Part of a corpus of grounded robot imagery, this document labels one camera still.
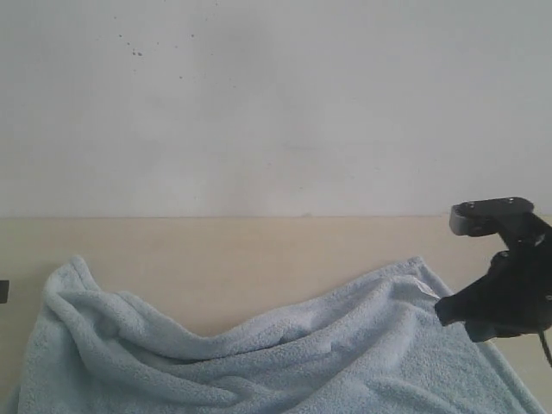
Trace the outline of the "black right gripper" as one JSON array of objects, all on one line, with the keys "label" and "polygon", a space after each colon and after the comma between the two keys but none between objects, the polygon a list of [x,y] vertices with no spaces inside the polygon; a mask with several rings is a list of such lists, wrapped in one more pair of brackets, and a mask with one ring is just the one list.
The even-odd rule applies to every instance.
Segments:
[{"label": "black right gripper", "polygon": [[551,251],[501,251],[487,274],[440,298],[434,310],[442,326],[464,323],[475,343],[541,334],[551,327]]}]

